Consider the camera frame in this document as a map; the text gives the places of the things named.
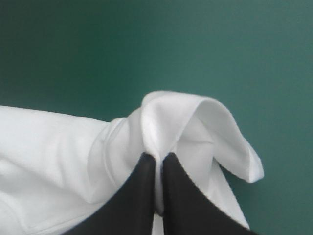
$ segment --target green wall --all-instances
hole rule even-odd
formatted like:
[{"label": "green wall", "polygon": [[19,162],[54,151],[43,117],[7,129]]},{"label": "green wall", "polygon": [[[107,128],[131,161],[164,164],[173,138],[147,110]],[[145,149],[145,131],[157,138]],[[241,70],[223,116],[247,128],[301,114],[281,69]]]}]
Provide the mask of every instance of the green wall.
[{"label": "green wall", "polygon": [[225,104],[264,165],[226,173],[251,228],[312,234],[313,1],[0,0],[0,105],[110,121],[153,90]]}]

